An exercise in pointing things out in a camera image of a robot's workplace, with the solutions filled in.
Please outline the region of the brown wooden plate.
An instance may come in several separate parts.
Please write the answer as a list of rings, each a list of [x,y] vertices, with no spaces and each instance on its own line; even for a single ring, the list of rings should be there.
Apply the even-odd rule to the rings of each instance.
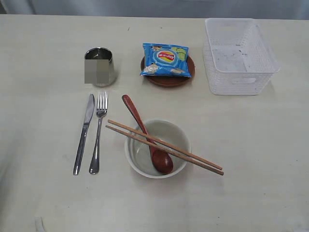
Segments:
[[[193,80],[195,76],[195,64],[191,57],[189,56],[187,58],[187,65],[189,68],[189,73],[191,74],[191,77],[183,77],[183,76],[145,76],[145,79],[147,79],[149,82],[151,82],[154,85],[160,86],[160,87],[179,87],[183,86],[190,81]]]

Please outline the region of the wooden chopstick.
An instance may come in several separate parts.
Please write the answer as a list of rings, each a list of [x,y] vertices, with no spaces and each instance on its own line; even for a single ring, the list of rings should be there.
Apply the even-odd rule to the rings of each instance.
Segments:
[[[134,136],[137,136],[137,137],[139,137],[141,139],[144,139],[144,140],[146,140],[146,141],[148,141],[150,143],[153,143],[155,145],[164,147],[165,149],[171,150],[173,152],[180,153],[181,155],[185,155],[188,158],[194,159],[194,160],[196,160],[198,162],[206,164],[206,165],[208,165],[210,167],[213,167],[213,168],[215,168],[217,170],[223,171],[222,167],[214,164],[213,162],[210,162],[210,161],[208,161],[208,160],[206,160],[206,159],[204,159],[202,157],[199,157],[199,156],[194,155],[194,154],[192,154],[192,153],[190,153],[188,151],[185,151],[185,150],[183,150],[183,149],[181,149],[181,148],[179,148],[179,147],[177,147],[175,145],[169,144],[169,143],[167,143],[167,142],[165,142],[163,140],[160,140],[160,139],[158,139],[158,138],[156,138],[154,136],[145,134],[145,133],[143,133],[140,130],[135,130],[135,129],[131,128],[131,127],[128,127],[126,125],[123,125],[121,123],[118,123],[118,122],[110,120],[110,119],[108,119],[108,123],[110,123],[112,125],[115,125],[117,127],[120,127],[122,129],[125,129],[127,131],[130,131],[131,134],[133,134]]]
[[[137,137],[137,136],[134,136],[133,134],[124,132],[124,131],[119,130],[119,129],[116,129],[116,128],[114,128],[114,127],[111,127],[111,126],[106,126],[106,127],[109,128],[109,129],[111,129],[111,130],[113,130],[113,131],[115,131],[115,132],[117,132],[117,133],[120,133],[120,134],[122,134],[122,135],[125,135],[126,137],[129,137],[129,138],[131,138],[131,139],[137,140],[137,141],[139,141],[139,142],[141,142],[141,143],[143,143],[143,144],[149,145],[150,147],[156,148],[157,150],[165,151],[165,152],[167,152],[168,154],[171,154],[171,155],[173,155],[173,156],[175,156],[175,157],[178,157],[178,158],[180,158],[180,159],[182,159],[182,160],[184,160],[184,161],[186,161],[186,162],[192,163],[192,164],[194,164],[194,165],[196,165],[196,166],[199,166],[199,167],[201,167],[201,168],[204,168],[204,169],[206,169],[206,170],[209,170],[209,171],[211,171],[211,172],[213,172],[213,173],[216,173],[216,174],[219,174],[219,175],[224,175],[224,172],[223,172],[223,171],[217,170],[217,169],[215,169],[215,168],[213,168],[213,167],[210,167],[210,166],[208,166],[208,165],[206,165],[206,164],[203,164],[203,163],[201,163],[201,162],[198,162],[198,161],[196,161],[196,160],[194,160],[194,159],[188,158],[188,157],[185,156],[185,155],[181,155],[180,153],[176,153],[176,152],[173,152],[173,151],[171,151],[171,150],[165,149],[164,147],[155,145],[155,144],[150,143],[150,142],[148,142],[148,141],[146,141],[146,140],[144,140],[144,139],[141,139],[141,138],[139,138],[139,137]]]

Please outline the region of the dark red wooden spoon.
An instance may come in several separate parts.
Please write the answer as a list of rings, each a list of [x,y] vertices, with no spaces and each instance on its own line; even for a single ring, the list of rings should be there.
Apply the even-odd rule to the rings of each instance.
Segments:
[[[144,126],[144,123],[133,103],[131,98],[128,95],[123,95],[122,100],[130,113],[133,115],[137,124],[139,125],[141,131],[147,134],[147,129]],[[150,147],[151,161],[155,169],[162,174],[169,174],[173,170],[173,162],[169,154],[165,151],[157,150],[156,148]]]

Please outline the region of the steel fork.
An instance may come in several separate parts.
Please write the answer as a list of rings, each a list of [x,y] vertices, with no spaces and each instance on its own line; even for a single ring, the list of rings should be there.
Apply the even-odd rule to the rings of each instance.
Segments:
[[[97,174],[99,172],[99,155],[100,155],[100,134],[102,120],[108,111],[108,94],[106,91],[100,91],[97,99],[96,116],[98,117],[98,127],[92,159],[90,162],[89,173]]]

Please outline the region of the blue chips bag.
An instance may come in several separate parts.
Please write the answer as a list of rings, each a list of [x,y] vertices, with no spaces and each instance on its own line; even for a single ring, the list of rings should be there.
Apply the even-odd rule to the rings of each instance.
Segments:
[[[143,43],[144,68],[142,76],[191,77],[187,58],[189,48],[173,44]]]

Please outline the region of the steel table knife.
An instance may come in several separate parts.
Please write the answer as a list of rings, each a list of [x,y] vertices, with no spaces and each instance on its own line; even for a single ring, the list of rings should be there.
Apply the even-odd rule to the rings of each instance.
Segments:
[[[81,137],[79,140],[77,155],[76,155],[76,159],[74,163],[73,175],[78,175],[80,168],[81,168],[87,131],[88,131],[88,128],[89,128],[89,125],[90,125],[90,122],[93,116],[94,106],[95,106],[95,98],[93,94],[90,94],[88,98],[88,103],[86,106],[86,112],[84,116]]]

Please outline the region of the shiny steel cup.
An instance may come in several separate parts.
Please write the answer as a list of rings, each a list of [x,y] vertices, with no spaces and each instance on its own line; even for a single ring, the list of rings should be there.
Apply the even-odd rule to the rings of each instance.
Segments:
[[[95,47],[84,55],[84,83],[106,87],[116,81],[112,52],[104,47]]]

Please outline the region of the white plastic perforated basket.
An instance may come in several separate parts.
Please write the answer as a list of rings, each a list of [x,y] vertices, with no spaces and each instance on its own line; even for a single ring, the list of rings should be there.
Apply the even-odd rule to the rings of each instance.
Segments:
[[[251,18],[206,19],[203,58],[214,95],[258,95],[280,69]]]

